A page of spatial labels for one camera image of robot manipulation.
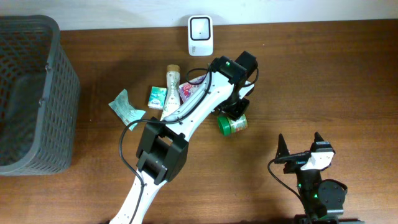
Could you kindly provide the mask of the teal wet wipe pouch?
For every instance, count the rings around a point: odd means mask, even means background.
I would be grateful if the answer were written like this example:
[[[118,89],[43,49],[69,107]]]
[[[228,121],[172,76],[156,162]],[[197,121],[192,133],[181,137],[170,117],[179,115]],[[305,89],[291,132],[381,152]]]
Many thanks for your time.
[[[110,102],[108,105],[126,126],[133,121],[141,119],[146,113],[144,110],[135,109],[135,107],[129,103],[126,89],[122,90],[114,101]]]

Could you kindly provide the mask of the white green tube brown cap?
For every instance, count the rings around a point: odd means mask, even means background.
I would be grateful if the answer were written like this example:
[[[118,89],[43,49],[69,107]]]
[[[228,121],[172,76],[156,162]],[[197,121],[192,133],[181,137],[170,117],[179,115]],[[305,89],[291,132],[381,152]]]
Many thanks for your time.
[[[180,95],[178,88],[180,85],[180,67],[178,65],[167,66],[167,96],[165,99],[161,120],[172,114],[180,107]]]

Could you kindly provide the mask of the small teal tissue pack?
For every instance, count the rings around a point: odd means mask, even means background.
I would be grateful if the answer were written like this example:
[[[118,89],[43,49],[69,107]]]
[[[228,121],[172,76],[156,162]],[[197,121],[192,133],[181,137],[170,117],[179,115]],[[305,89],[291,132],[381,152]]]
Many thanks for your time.
[[[162,110],[167,96],[167,89],[153,86],[150,90],[148,107],[150,109]]]

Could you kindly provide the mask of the green orange snack packet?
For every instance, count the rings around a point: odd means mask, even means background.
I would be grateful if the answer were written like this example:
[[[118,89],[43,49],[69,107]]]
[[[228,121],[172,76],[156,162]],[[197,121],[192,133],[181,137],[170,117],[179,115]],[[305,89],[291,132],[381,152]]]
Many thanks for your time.
[[[217,122],[219,129],[224,136],[229,136],[248,127],[248,122],[245,114],[243,114],[237,120],[232,120],[227,116],[219,116],[217,117]]]

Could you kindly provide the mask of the purple white tissue pack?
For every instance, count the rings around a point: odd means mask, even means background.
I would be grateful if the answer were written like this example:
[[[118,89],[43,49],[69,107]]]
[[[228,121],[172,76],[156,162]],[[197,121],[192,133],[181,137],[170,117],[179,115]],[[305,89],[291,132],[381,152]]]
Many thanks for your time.
[[[198,90],[205,77],[206,75],[202,75],[190,80],[190,83],[185,82],[179,85],[178,91],[183,102],[186,102]]]

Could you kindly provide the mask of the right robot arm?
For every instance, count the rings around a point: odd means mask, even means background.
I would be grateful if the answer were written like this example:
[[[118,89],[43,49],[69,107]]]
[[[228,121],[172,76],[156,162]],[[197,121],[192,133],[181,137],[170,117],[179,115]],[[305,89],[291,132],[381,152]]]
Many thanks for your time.
[[[294,223],[362,223],[358,219],[340,219],[344,214],[348,187],[333,179],[322,179],[321,172],[331,166],[335,155],[332,145],[316,132],[309,150],[291,154],[282,134],[278,136],[275,158],[267,169],[286,189],[295,194],[303,206],[304,214],[294,216]],[[297,190],[293,190],[271,171],[271,164],[283,164],[284,174],[295,174]]]

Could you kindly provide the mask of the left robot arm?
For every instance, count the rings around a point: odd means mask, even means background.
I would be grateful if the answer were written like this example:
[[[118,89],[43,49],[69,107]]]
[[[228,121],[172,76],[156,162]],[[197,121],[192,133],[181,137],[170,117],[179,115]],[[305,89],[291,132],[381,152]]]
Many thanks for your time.
[[[236,60],[215,58],[206,69],[198,90],[163,120],[145,119],[137,148],[138,162],[130,168],[134,183],[119,212],[110,223],[142,223],[158,191],[171,182],[187,161],[189,140],[213,112],[236,121],[249,106],[247,96],[259,73],[256,57],[244,51]]]

